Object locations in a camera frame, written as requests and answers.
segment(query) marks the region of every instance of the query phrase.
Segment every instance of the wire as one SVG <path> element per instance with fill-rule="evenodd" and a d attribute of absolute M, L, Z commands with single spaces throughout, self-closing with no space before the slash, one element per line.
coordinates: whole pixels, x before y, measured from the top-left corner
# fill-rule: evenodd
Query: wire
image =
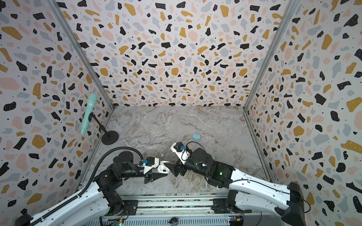
<path fill-rule="evenodd" d="M 255 226 L 258 226 L 258 224 L 260 223 L 260 221 L 261 221 L 261 217 L 263 216 L 263 214 L 261 213 L 261 211 L 260 211 L 260 219 L 259 219 L 259 222 L 255 225 Z"/>
<path fill-rule="evenodd" d="M 93 178 L 96 175 L 96 172 L 99 168 L 99 166 L 101 165 L 101 163 L 103 162 L 103 160 L 112 152 L 117 151 L 117 150 L 122 150 L 122 149 L 127 149 L 127 150 L 131 150 L 134 151 L 135 153 L 137 153 L 139 155 L 139 157 L 141 158 L 141 161 L 143 160 L 143 156 L 142 154 L 135 148 L 131 148 L 131 147 L 117 147 L 117 148 L 113 148 L 111 150 L 109 150 L 108 152 L 106 152 L 98 161 L 98 163 L 96 164 L 90 179 L 88 181 L 88 183 L 85 185 L 85 187 L 82 189 L 81 192 L 79 192 L 76 196 L 73 196 L 72 198 L 70 198 L 69 200 L 65 201 L 64 203 L 60 204 L 59 206 L 55 207 L 54 209 L 50 210 L 49 212 L 47 212 L 46 214 L 44 214 L 43 216 L 41 216 L 40 218 L 36 219 L 34 222 L 32 222 L 31 224 L 29 224 L 29 226 L 34 226 L 39 222 L 42 222 L 43 219 L 45 219 L 46 217 L 49 217 L 50 215 L 52 215 L 53 213 L 55 213 L 57 210 L 59 210 L 60 208 L 64 207 L 65 205 L 67 205 L 68 203 L 76 200 L 77 198 L 80 198 L 89 188 L 89 186 L 91 185 L 91 183 L 93 182 Z"/>
<path fill-rule="evenodd" d="M 288 192 L 284 192 L 284 191 L 281 191 L 281 190 L 272 188 L 272 187 L 270 187 L 270 186 L 268 186 L 268 185 L 265 185 L 265 184 L 263 184 L 263 183 L 260 183 L 260 182 L 258 182 L 258 181 L 256 181 L 256 180 L 239 179 L 239 180 L 234 180 L 234 181 L 232 181 L 232 182 L 230 182 L 230 183 L 227 183 L 226 185 L 229 185 L 229 184 L 232 184 L 232 183 L 238 182 L 238 181 L 243 181 L 243 180 L 247 180 L 247 181 L 252 181 L 252 182 L 258 183 L 258 184 L 261 184 L 261 185 L 263 185 L 263 186 L 265 186 L 265 187 L 268 187 L 268 188 L 270 188 L 270 189 L 273 189 L 273 190 L 275 190 L 276 192 L 282 192 L 282 193 L 284 193 L 284 194 L 293 195 L 293 196 L 295 196 L 295 197 L 303 200 L 303 201 L 306 202 L 306 203 L 308 204 L 308 206 L 309 206 L 309 210 L 306 211 L 306 212 L 304 212 L 304 213 L 308 213 L 308 212 L 311 210 L 311 208 L 312 208 L 311 205 L 310 205 L 306 200 L 302 199 L 301 197 L 299 197 L 299 196 L 297 196 L 297 195 L 294 195 L 294 194 L 291 194 L 291 193 L 288 193 Z"/>

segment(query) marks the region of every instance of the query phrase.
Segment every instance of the marble floor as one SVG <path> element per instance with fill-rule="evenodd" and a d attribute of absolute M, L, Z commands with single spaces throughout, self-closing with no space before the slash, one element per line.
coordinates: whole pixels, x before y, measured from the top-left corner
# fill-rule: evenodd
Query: marble floor
<path fill-rule="evenodd" d="M 85 184 L 100 157 L 108 150 L 119 146 L 130 146 L 139 150 L 144 158 L 151 156 L 160 161 L 176 162 L 177 156 L 170 150 L 174 142 L 187 144 L 193 141 L 194 133 L 200 134 L 198 141 L 215 160 L 232 165 L 252 176 L 265 179 L 265 173 L 251 138 L 241 107 L 116 107 L 107 130 L 119 133 L 112 145 L 101 144 L 85 176 Z M 189 144 L 195 150 L 198 145 Z M 108 155 L 98 172 L 113 163 L 119 152 Z M 134 154 L 134 162 L 139 157 Z M 187 194 L 225 193 L 226 188 L 217 189 L 207 185 L 203 176 L 187 172 L 174 177 L 172 173 L 154 182 L 143 184 L 143 178 L 130 178 L 117 189 L 121 194 Z"/>

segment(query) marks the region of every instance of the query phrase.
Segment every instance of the pink speckle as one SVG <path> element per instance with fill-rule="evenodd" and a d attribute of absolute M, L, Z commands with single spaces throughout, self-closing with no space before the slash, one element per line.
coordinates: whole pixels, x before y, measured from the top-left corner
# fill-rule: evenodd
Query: pink speckle
<path fill-rule="evenodd" d="M 332 128 L 333 128 L 333 125 L 332 124 L 330 124 L 330 125 L 328 125 L 327 126 L 327 132 L 332 132 Z"/>
<path fill-rule="evenodd" d="M 330 61 L 331 61 L 331 60 L 330 60 L 328 57 L 326 57 L 326 58 L 324 58 L 323 63 L 324 63 L 324 64 L 329 64 Z"/>
<path fill-rule="evenodd" d="M 96 3 L 95 1 L 92 1 L 92 3 L 93 3 L 94 8 L 95 8 L 97 11 L 102 12 L 101 8 L 99 8 L 99 6 L 97 5 L 97 3 Z"/>
<path fill-rule="evenodd" d="M 26 163 L 26 155 L 24 153 L 19 155 L 15 165 L 18 169 L 21 169 L 23 171 L 26 171 L 28 169 L 28 165 Z"/>
<path fill-rule="evenodd" d="M 142 33 L 142 37 L 143 37 L 145 40 L 147 40 L 147 39 L 150 38 L 150 37 L 149 37 L 148 35 L 146 35 L 145 33 Z"/>
<path fill-rule="evenodd" d="M 284 116 L 285 119 L 294 119 L 294 115 L 290 112 L 288 112 L 285 116 Z"/>
<path fill-rule="evenodd" d="M 13 159 L 15 158 L 15 155 L 5 154 L 5 155 L 4 155 L 4 158 L 5 158 L 6 160 L 13 160 Z"/>
<path fill-rule="evenodd" d="M 21 118 L 18 116 L 15 116 L 12 123 L 13 127 L 17 128 L 17 129 L 22 129 L 22 122 L 21 122 Z"/>
<path fill-rule="evenodd" d="M 193 41 L 196 42 L 197 41 L 197 33 L 194 31 L 190 31 L 189 32 L 189 38 Z"/>
<path fill-rule="evenodd" d="M 48 186 L 47 185 L 39 185 L 39 191 L 41 191 L 41 190 L 44 190 L 44 189 L 46 189 Z"/>
<path fill-rule="evenodd" d="M 324 122 L 324 118 L 320 115 L 316 115 L 313 119 L 312 119 L 312 122 L 314 123 L 322 123 Z"/>
<path fill-rule="evenodd" d="M 139 13 L 141 14 L 141 16 L 143 15 L 143 11 L 140 5 L 137 6 L 137 10 L 139 11 Z"/>
<path fill-rule="evenodd" d="M 111 41 L 111 42 L 114 41 L 114 39 L 113 39 L 113 34 L 112 34 L 111 32 L 109 32 L 109 31 L 107 31 L 107 30 L 103 30 L 102 35 L 103 35 L 104 37 L 106 37 L 106 39 L 108 39 L 108 41 Z"/>
<path fill-rule="evenodd" d="M 22 110 L 23 112 L 29 112 L 29 111 L 30 111 L 30 108 L 28 108 L 28 107 L 22 107 L 21 110 Z"/>
<path fill-rule="evenodd" d="M 8 151 L 13 147 L 13 142 L 11 140 L 6 141 L 5 150 Z"/>
<path fill-rule="evenodd" d="M 362 111 L 359 111 L 354 116 L 354 126 L 357 129 L 362 129 Z"/>
<path fill-rule="evenodd" d="M 82 150 L 87 150 L 89 148 L 89 143 L 88 142 L 84 142 L 82 144 Z"/>
<path fill-rule="evenodd" d="M 18 82 L 13 78 L 0 78 L 0 87 L 3 89 L 17 90 L 20 88 Z"/>
<path fill-rule="evenodd" d="M 197 12 L 194 3 L 191 3 L 191 10 L 192 10 L 194 13 Z"/>

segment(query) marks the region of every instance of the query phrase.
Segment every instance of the patterned wall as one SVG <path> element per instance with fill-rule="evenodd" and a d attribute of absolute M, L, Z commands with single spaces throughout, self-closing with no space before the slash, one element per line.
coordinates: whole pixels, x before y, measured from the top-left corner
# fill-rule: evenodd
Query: patterned wall
<path fill-rule="evenodd" d="M 0 11 L 0 225 L 13 225 L 75 192 L 99 134 L 81 136 L 81 118 L 100 94 L 45 2 Z M 100 121 L 109 112 L 100 100 Z"/>
<path fill-rule="evenodd" d="M 116 106 L 243 106 L 287 2 L 62 0 L 59 6 Z"/>
<path fill-rule="evenodd" d="M 275 180 L 312 205 L 308 225 L 362 225 L 361 12 L 360 0 L 297 7 L 247 109 Z"/>

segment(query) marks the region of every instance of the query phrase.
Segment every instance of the microphone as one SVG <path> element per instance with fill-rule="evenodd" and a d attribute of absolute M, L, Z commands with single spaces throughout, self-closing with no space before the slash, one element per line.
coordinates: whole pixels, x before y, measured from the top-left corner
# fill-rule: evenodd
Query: microphone
<path fill-rule="evenodd" d="M 94 106 L 97 103 L 97 95 L 90 94 L 88 97 L 87 102 L 87 109 L 85 110 L 83 122 L 82 122 L 82 129 L 80 131 L 80 134 L 84 135 L 87 132 L 88 126 L 89 126 L 89 115 L 93 113 Z"/>

